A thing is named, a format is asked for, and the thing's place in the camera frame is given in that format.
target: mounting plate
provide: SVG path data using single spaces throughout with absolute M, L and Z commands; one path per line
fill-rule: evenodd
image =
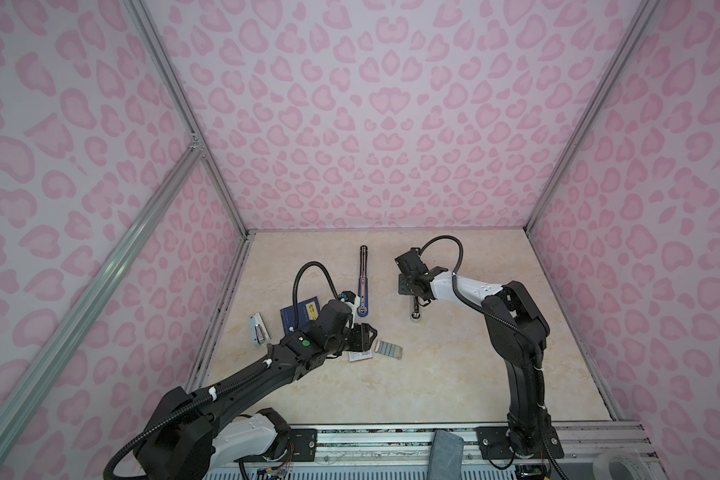
M 314 428 L 291 428 L 288 433 L 288 443 L 293 444 L 293 461 L 294 462 L 314 462 L 315 451 L 317 449 L 317 430 Z M 260 455 L 244 457 L 245 463 L 250 462 L 269 462 Z
M 483 460 L 509 460 L 512 458 L 512 451 L 509 449 L 509 441 L 507 440 L 507 427 L 477 427 L 475 432 L 478 434 L 478 445 L 480 446 L 480 454 Z M 563 458 L 563 446 L 557 437 L 557 431 L 554 427 L 550 427 L 547 431 L 547 445 L 550 452 L 555 458 Z M 532 458 L 541 458 L 541 454 L 537 453 Z

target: tape roll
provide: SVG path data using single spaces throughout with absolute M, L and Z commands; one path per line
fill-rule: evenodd
M 595 480 L 653 480 L 643 461 L 626 450 L 601 453 L 592 462 Z

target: gray sponge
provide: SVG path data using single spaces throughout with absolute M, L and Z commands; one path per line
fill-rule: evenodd
M 463 456 L 464 439 L 445 430 L 437 430 L 429 451 L 427 480 L 459 480 Z

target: blue book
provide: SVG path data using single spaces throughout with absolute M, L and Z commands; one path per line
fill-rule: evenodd
M 298 304 L 298 325 L 296 328 L 304 325 L 310 320 L 316 320 L 320 313 L 320 302 L 314 296 L 309 300 L 304 300 Z M 282 330 L 288 335 L 294 331 L 293 328 L 293 305 L 280 309 L 280 320 L 282 320 Z

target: robotic arm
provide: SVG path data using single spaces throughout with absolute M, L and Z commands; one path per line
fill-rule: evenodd
M 376 330 L 367 323 L 354 323 L 360 299 L 352 292 L 340 296 L 325 267 L 320 266 L 336 297 L 314 322 L 307 322 L 286 335 L 267 354 L 248 367 L 208 387 L 186 393 L 177 387 L 166 393 L 155 408 L 144 431 L 125 445 L 104 469 L 104 480 L 121 480 L 114 469 L 133 451 L 146 476 L 140 480 L 200 480 L 210 468 L 243 458 L 264 455 L 277 460 L 286 451 L 290 427 L 271 408 L 251 418 L 236 421 L 247 408 L 270 392 L 321 366 L 344 351 L 371 349 Z
M 436 240 L 453 240 L 459 260 L 453 271 L 429 269 L 421 254 Z M 522 283 L 482 283 L 457 276 L 463 247 L 453 236 L 439 236 L 421 249 L 411 248 L 395 259 L 400 269 L 398 293 L 426 301 L 445 300 L 469 306 L 483 314 L 490 343 L 504 359 L 510 387 L 507 440 L 519 458 L 528 458 L 547 445 L 552 429 L 544 407 L 544 377 L 541 359 L 550 329 Z
M 440 266 L 430 270 L 421 258 L 427 246 L 442 239 L 459 246 L 458 262 L 450 272 Z M 504 359 L 509 377 L 509 429 L 502 441 L 513 457 L 529 458 L 543 450 L 566 480 L 547 445 L 547 440 L 556 436 L 544 406 L 541 368 L 549 326 L 521 283 L 499 285 L 458 277 L 462 257 L 461 242 L 453 236 L 438 236 L 421 249 L 411 248 L 395 259 L 401 272 L 398 292 L 427 302 L 456 302 L 483 314 L 490 342 Z M 319 266 L 326 274 L 334 295 L 318 318 L 290 332 L 277 345 L 268 345 L 263 358 L 210 387 L 192 393 L 177 387 L 166 393 L 144 431 L 106 465 L 104 480 L 125 480 L 114 470 L 128 452 L 134 453 L 146 473 L 131 477 L 138 480 L 200 480 L 210 468 L 246 456 L 261 455 L 273 461 L 284 456 L 290 427 L 277 412 L 265 408 L 244 419 L 238 418 L 240 414 L 327 359 L 344 351 L 370 350 L 377 334 L 367 323 L 354 323 L 359 297 L 352 292 L 338 295 L 326 268 L 317 262 L 305 264 L 296 276 L 296 314 L 298 281 L 310 266 Z

